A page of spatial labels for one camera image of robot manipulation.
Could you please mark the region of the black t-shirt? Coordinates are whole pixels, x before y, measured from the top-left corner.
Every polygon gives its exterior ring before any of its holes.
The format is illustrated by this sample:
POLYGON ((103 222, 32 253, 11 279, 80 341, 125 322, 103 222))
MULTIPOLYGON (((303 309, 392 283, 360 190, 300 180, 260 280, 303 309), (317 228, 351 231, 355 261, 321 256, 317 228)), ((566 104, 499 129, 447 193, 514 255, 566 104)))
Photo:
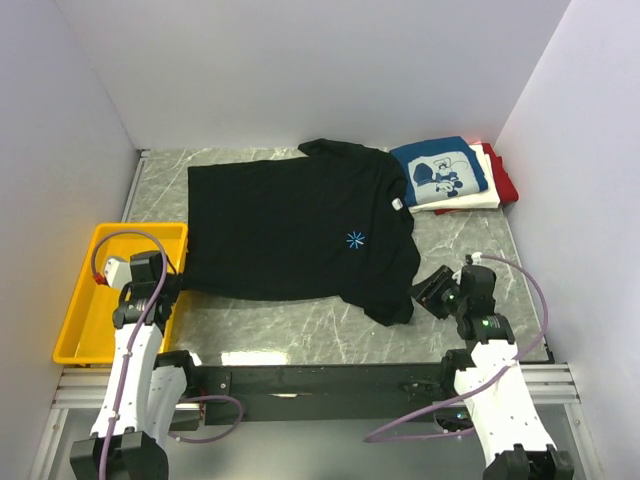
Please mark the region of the black t-shirt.
POLYGON ((421 257, 389 153, 317 139, 299 156, 188 170, 188 290, 256 301, 337 296, 408 323, 421 257))

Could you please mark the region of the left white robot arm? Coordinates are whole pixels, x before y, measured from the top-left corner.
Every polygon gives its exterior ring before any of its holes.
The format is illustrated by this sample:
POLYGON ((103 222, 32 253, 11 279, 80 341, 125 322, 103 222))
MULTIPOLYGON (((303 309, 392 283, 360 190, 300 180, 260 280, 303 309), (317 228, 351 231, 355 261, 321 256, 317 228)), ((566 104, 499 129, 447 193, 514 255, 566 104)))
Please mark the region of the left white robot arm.
POLYGON ((89 438, 71 447, 78 479, 166 479, 165 440, 179 402, 193 399, 200 378, 186 350, 160 350, 180 286, 159 251, 111 257, 104 274, 118 290, 115 351, 89 438))

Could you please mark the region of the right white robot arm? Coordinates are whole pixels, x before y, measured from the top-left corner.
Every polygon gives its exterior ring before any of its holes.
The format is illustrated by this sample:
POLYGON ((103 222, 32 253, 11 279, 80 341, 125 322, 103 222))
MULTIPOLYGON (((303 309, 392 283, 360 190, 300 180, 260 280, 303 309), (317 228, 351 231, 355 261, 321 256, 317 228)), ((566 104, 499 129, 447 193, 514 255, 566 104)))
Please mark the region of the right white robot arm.
POLYGON ((496 273, 466 258, 458 271, 439 267, 414 285, 411 296, 438 319, 453 318, 462 349, 441 361, 439 387, 464 403, 485 458, 485 479, 571 479, 575 467, 545 429, 526 384, 519 347, 508 319, 497 312, 496 273))

